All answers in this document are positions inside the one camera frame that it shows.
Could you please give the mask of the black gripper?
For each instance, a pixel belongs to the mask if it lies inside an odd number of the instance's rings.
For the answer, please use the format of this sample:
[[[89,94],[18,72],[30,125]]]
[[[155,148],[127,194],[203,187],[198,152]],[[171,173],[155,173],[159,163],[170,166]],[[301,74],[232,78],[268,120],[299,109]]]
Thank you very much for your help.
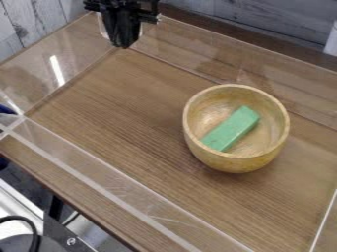
[[[157,22],[159,0],[83,0],[83,4],[85,10],[101,14],[115,47],[128,48],[137,41],[140,22]]]

